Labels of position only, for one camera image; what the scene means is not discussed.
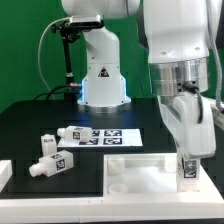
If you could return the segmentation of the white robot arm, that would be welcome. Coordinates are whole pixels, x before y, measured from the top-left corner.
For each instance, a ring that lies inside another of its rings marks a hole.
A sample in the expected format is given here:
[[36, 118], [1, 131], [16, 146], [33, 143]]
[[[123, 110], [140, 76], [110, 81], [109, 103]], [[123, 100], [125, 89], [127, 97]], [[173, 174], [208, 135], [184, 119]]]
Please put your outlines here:
[[207, 59], [216, 52], [223, 0], [134, 0], [143, 6], [153, 92], [166, 127], [176, 141], [178, 165], [187, 174], [215, 154]]

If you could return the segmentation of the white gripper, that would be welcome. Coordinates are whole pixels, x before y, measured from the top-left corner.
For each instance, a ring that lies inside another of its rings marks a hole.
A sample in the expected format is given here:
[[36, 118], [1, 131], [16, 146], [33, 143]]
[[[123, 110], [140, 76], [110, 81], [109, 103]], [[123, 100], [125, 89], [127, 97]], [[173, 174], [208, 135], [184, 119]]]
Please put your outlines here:
[[[210, 103], [202, 98], [203, 119], [198, 123], [198, 98], [185, 92], [182, 96], [173, 98], [171, 106], [161, 103], [158, 98], [162, 120], [178, 146], [188, 158], [212, 157], [216, 151], [215, 130]], [[197, 161], [184, 162], [186, 172], [197, 171]]]

